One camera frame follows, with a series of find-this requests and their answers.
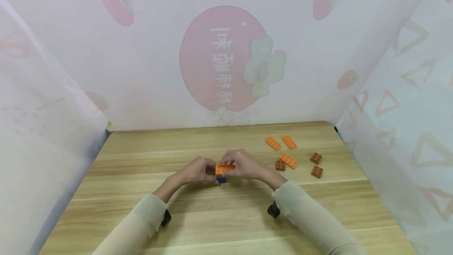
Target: blue lego brick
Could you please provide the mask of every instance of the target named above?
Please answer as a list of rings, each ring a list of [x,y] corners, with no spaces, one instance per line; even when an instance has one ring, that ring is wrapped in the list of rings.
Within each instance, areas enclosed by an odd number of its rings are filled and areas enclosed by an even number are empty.
[[[218,180],[219,183],[226,183],[227,182],[225,177],[217,177],[217,180]]]

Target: building block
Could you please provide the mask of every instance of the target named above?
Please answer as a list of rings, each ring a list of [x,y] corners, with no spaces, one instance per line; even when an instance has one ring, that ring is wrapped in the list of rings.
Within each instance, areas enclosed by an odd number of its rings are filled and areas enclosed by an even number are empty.
[[[217,166],[215,166],[215,176],[221,177],[224,172],[233,170],[235,168],[236,166],[233,164],[218,164]]]
[[[278,159],[275,161],[275,169],[279,170],[281,172],[284,172],[286,170],[286,165],[283,160]]]
[[[282,147],[279,142],[277,142],[274,138],[271,136],[267,137],[264,140],[269,146],[271,146],[275,151],[278,151]]]
[[[274,201],[272,205],[267,208],[267,213],[270,214],[274,219],[277,219],[280,216],[280,209],[277,206],[277,203]]]
[[[282,139],[290,150],[297,148],[296,143],[291,139],[289,135],[283,136]]]
[[[322,156],[318,153],[313,153],[312,157],[310,160],[316,164],[319,164],[322,161]]]
[[[323,171],[323,169],[320,168],[319,166],[313,166],[312,175],[314,177],[321,178],[322,177],[322,171]]]
[[[286,153],[281,154],[280,159],[283,160],[292,169],[295,169],[297,166],[297,161],[288,156],[288,154]]]
[[[219,183],[226,183],[226,182],[227,182],[227,180],[226,180],[225,177],[216,177],[216,179],[217,179],[217,181],[218,181]]]

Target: beige sleeve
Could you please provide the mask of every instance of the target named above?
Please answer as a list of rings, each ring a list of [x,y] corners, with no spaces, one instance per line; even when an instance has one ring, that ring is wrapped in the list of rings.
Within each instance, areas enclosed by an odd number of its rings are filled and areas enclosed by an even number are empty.
[[[272,194],[281,213],[327,255],[365,255],[357,239],[293,181]]]
[[[159,230],[164,219],[165,204],[154,194],[148,194],[102,241],[93,255],[132,255],[143,243]]]

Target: wooden table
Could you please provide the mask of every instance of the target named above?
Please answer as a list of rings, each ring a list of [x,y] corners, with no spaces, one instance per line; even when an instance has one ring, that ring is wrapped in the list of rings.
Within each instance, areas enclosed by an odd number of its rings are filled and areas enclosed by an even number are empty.
[[[289,151],[290,135],[298,145]],[[277,152],[264,139],[281,141]],[[326,207],[372,254],[416,254],[354,158],[327,122],[115,132],[105,143],[42,255],[91,254],[146,194],[196,156],[215,161],[245,148],[269,166],[281,153],[298,160],[282,172]],[[316,151],[324,175],[310,175]],[[272,190],[254,180],[220,187],[185,186],[171,199],[172,220],[148,240],[145,254],[319,254],[287,219],[266,212]]]

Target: wall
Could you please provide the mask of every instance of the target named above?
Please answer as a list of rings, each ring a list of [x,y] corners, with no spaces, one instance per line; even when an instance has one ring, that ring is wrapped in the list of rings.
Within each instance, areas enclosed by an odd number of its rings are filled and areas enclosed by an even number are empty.
[[[451,254],[453,0],[422,0],[337,124],[419,254]]]
[[[0,254],[38,254],[107,120],[0,0]]]
[[[420,0],[8,1],[132,130],[336,123]]]

